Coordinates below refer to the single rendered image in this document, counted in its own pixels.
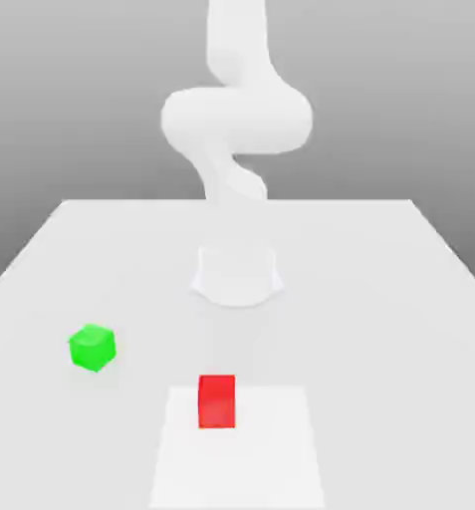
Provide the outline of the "small red cube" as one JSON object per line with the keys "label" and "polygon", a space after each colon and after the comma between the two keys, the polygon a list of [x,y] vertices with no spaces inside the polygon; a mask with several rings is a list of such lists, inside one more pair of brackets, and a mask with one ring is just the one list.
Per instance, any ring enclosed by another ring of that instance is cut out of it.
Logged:
{"label": "small red cube", "polygon": [[198,426],[234,428],[236,378],[234,375],[201,375],[198,381]]}

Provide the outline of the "small green cube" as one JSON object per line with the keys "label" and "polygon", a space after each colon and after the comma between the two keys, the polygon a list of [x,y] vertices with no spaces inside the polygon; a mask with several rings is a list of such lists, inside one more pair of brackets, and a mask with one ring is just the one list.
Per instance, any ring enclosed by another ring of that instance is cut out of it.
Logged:
{"label": "small green cube", "polygon": [[117,355],[115,332],[87,324],[69,338],[72,362],[91,372],[99,372]]}

